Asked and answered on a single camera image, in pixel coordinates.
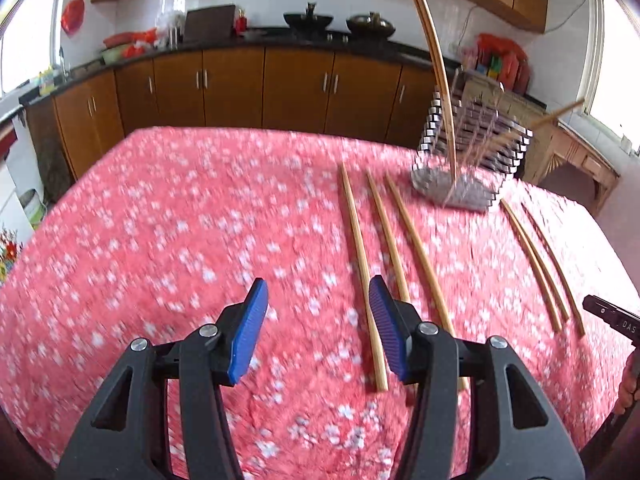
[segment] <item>table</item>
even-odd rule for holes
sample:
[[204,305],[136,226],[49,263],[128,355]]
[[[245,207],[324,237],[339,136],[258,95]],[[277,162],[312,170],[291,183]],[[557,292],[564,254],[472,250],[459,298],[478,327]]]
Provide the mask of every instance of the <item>table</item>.
[[[350,170],[372,275],[395,290],[364,170],[378,182],[410,293],[437,319],[382,177],[398,183],[436,268],[458,336],[505,336],[540,381],[578,447],[612,406],[627,340],[584,313],[553,335],[540,290],[502,211],[431,206],[410,185],[410,150],[293,132],[140,130],[58,203],[0,290],[0,402],[55,465],[103,377],[137,336],[183,338],[267,280],[270,307],[249,373],[224,391],[246,478],[388,478],[411,413],[390,375],[376,394],[364,298],[338,164]],[[604,234],[581,206],[514,183],[539,218],[578,301],[638,310]],[[175,472],[185,474],[170,384]],[[460,396],[454,470],[469,402]]]

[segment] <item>black countertop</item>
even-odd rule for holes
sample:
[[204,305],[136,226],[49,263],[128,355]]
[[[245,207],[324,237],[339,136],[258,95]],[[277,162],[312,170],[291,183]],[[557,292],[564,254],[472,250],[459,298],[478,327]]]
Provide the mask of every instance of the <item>black countertop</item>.
[[[280,47],[292,47],[292,48],[311,48],[315,50],[329,50],[332,52],[344,52],[347,54],[353,54],[355,56],[364,56],[371,59],[380,61],[387,61],[392,63],[399,63],[403,65],[416,66],[418,68],[430,68],[431,55],[427,50],[416,48],[403,43],[396,43],[395,41],[371,41],[371,40],[358,40],[351,34],[339,32],[335,30],[329,30],[325,34],[309,36],[299,36],[293,33],[288,27],[271,27],[271,28],[257,28],[249,30],[249,33],[242,38],[226,38],[215,41],[203,41],[199,43],[183,43],[174,49],[164,50],[151,50],[142,56],[137,56],[132,59],[123,59],[119,62],[102,65],[96,70],[92,70],[81,76],[69,80],[68,82],[57,86],[57,88],[47,96],[35,96],[28,97],[23,96],[20,98],[20,104],[24,106],[36,104],[43,99],[55,96],[65,92],[74,85],[86,81],[89,78],[104,72],[105,70],[114,70],[131,63],[136,63],[144,59],[153,59],[155,57],[167,56],[169,54],[177,54],[179,52],[194,52],[197,50],[212,50],[216,48],[230,48],[235,46],[280,46]],[[460,63],[453,60],[444,58],[444,65],[447,75],[452,77],[456,69],[460,67]],[[546,108],[544,103],[531,98],[528,95],[524,95],[525,99]]]

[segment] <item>flower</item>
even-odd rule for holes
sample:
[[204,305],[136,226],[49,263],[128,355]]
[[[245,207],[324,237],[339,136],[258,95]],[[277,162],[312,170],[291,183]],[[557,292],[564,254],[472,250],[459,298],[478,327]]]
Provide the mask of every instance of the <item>flower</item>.
[[4,247],[6,257],[12,262],[18,257],[18,245],[15,242],[8,242]]

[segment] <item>hand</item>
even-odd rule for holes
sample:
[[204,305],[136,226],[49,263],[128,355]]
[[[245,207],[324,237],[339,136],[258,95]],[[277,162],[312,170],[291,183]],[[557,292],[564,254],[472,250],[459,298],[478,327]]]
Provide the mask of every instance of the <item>hand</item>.
[[633,404],[634,400],[640,400],[640,390],[636,391],[638,378],[631,373],[633,354],[626,359],[625,370],[622,372],[622,380],[618,387],[618,400],[613,406],[616,415],[623,415],[625,410]]

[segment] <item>pot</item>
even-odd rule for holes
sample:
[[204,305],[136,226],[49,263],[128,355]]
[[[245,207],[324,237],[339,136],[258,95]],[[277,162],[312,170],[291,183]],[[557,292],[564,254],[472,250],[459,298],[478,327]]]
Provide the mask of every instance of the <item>pot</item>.
[[333,16],[315,14],[316,4],[306,4],[306,12],[290,12],[283,14],[284,21],[289,27],[300,32],[322,32],[334,20]]
[[351,16],[347,20],[347,27],[354,36],[372,40],[386,40],[396,31],[396,28],[380,16],[378,12]]

